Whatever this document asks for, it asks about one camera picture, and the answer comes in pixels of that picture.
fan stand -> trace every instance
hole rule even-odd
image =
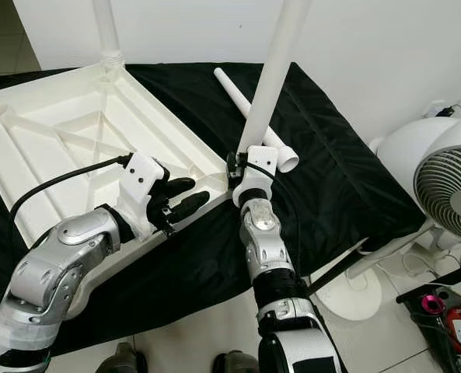
[[[372,269],[353,279],[342,273],[315,294],[333,314],[351,321],[371,318],[382,304],[382,286]]]

floor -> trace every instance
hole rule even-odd
[[[12,2],[0,0],[0,75],[36,70],[40,70],[40,66]],[[405,277],[396,259],[392,257],[382,263],[386,272],[376,271],[383,302],[380,310],[366,321],[348,322],[313,296],[350,373],[442,372],[407,310],[394,301],[398,294],[416,287],[418,281],[431,278]],[[452,260],[443,262],[442,271],[451,270],[452,265]],[[147,355],[151,373],[210,372],[212,358],[221,352],[240,349],[257,355],[256,312],[253,292],[248,291],[163,328],[122,340],[134,343]],[[117,342],[56,357],[48,372],[95,371],[103,359],[114,353]]]

robotic hand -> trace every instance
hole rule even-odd
[[[194,185],[190,178],[169,181],[168,170],[134,153],[120,180],[116,207],[103,205],[53,227],[16,266],[0,301],[0,372],[44,372],[84,276],[121,243],[145,241],[155,230],[174,233],[173,224],[209,199],[208,192],[200,192],[168,205],[169,198]]]
[[[240,238],[259,309],[260,371],[341,373],[337,352],[294,271],[270,203],[273,180],[266,173],[274,175],[278,151],[250,146],[239,157],[229,157],[227,173],[238,183],[232,197],[241,211]]]

white pipe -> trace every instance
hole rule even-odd
[[[232,101],[237,105],[242,115],[247,118],[251,108],[251,104],[247,98],[239,91],[234,82],[223,70],[216,68],[213,73]],[[278,150],[277,168],[281,173],[288,173],[298,165],[299,156],[294,152],[294,149],[284,144],[270,127],[267,128],[263,143],[266,146],[273,146]]]
[[[123,64],[123,54],[118,41],[110,0],[93,0],[93,10],[106,66],[113,67]]]
[[[393,239],[390,242],[388,242],[387,245],[381,247],[377,251],[374,251],[373,253],[364,256],[363,259],[359,260],[357,263],[349,267],[349,269],[346,272],[347,278],[353,279],[365,272],[368,268],[375,266],[384,257],[396,252],[403,246],[407,245],[408,243],[417,239],[419,236],[426,233],[426,231],[432,228],[434,224],[435,223],[432,219],[427,219],[424,222],[424,224],[420,227],[420,229],[418,229],[418,231],[416,231],[415,233],[411,233],[409,235],[405,235],[404,237]]]
[[[295,40],[308,14],[310,0],[284,0],[267,60],[254,94],[237,152],[261,145],[291,64]]]

pink object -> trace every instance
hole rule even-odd
[[[445,310],[445,303],[435,295],[425,295],[422,298],[422,307],[432,315],[438,315]]]

